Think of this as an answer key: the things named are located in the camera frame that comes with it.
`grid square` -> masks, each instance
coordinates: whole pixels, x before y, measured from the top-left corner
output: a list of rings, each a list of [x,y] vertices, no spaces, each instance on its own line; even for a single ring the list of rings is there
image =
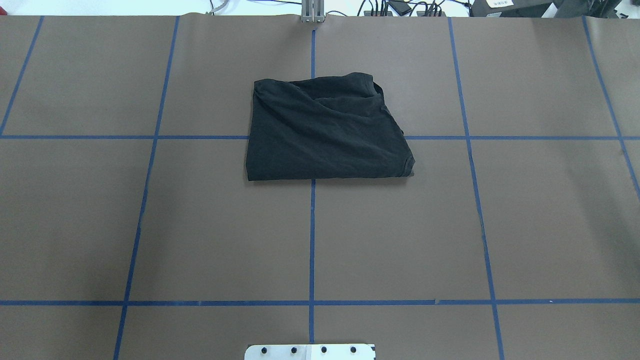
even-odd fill
[[[372,343],[378,359],[498,358],[491,306],[317,306],[315,319],[316,343]]]
[[[500,306],[504,357],[635,359],[640,354],[639,304]]]
[[[296,15],[180,17],[162,134],[247,135],[254,81],[310,77],[311,30]]]
[[[372,74],[406,135],[464,135],[447,20],[424,20],[327,17],[316,75]]]
[[[478,141],[500,299],[640,296],[640,205],[617,141]]]
[[[472,135],[616,135],[580,18],[453,27]]]
[[[316,299],[489,298],[465,142],[409,146],[413,177],[318,180]]]
[[[623,136],[640,136],[640,21],[629,23],[588,17],[598,67]]]
[[[132,299],[308,299],[310,182],[249,183],[246,145],[158,143]]]
[[[174,22],[47,17],[4,133],[152,135]]]
[[[0,122],[29,51],[39,17],[0,17]]]
[[[0,306],[0,359],[111,359],[119,306]]]
[[[242,359],[248,345],[306,344],[308,307],[130,307],[120,359]]]
[[[2,140],[8,300],[122,300],[150,140]]]

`power strip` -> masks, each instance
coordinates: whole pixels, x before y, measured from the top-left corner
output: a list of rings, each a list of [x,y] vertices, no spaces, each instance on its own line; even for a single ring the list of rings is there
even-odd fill
[[[418,12],[418,16],[424,16],[425,12]],[[440,17],[445,17],[447,16],[447,14],[445,14],[444,12],[440,13],[439,15]],[[427,17],[437,17],[436,15],[434,15],[433,11],[430,12],[430,15],[427,15]]]
[[[376,15],[376,12],[371,12],[369,10],[364,11],[364,15],[365,16],[373,16],[373,17],[382,17],[382,16],[384,16],[384,15],[382,15],[381,11],[378,11],[377,15]],[[391,11],[387,12],[387,16],[393,16],[393,15],[394,14]]]

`black device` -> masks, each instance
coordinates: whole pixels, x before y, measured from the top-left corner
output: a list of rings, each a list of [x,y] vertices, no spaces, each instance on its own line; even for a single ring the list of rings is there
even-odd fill
[[[411,11],[411,6],[404,1],[389,1],[389,6],[391,6],[400,16],[405,16]]]

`black cable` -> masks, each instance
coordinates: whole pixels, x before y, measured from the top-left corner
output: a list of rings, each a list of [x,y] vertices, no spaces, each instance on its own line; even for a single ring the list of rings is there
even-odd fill
[[[431,12],[435,12],[436,2],[435,0],[429,5],[427,11],[425,11],[422,16],[431,16]]]
[[[418,7],[418,5],[420,5],[420,4],[424,5],[424,11],[425,11],[425,12],[427,11],[427,8],[429,7],[429,4],[427,4],[427,2],[426,2],[426,1],[419,1],[419,2],[418,2],[418,3],[416,3],[416,4],[413,6],[413,8],[411,9],[411,11],[409,12],[409,16],[413,15],[413,11],[415,11],[415,8],[417,8],[417,7]]]
[[[360,12],[362,11],[362,7],[364,6],[364,3],[366,3],[367,0],[362,0],[362,2],[360,3],[360,7],[358,9],[358,13],[356,14],[356,16],[360,16]]]
[[[249,0],[249,1],[271,1],[274,3],[281,3],[281,4],[295,4],[295,5],[302,5],[302,3],[297,3],[295,1],[286,1],[286,0]]]
[[[329,15],[330,13],[339,13],[342,16],[347,16],[345,13],[339,12],[338,10],[331,10],[330,12],[327,12],[326,14]]]

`white label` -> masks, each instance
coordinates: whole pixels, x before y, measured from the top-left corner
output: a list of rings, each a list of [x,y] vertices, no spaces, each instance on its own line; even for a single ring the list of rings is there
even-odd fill
[[[490,8],[503,8],[505,6],[513,5],[512,0],[486,0],[486,3]]]

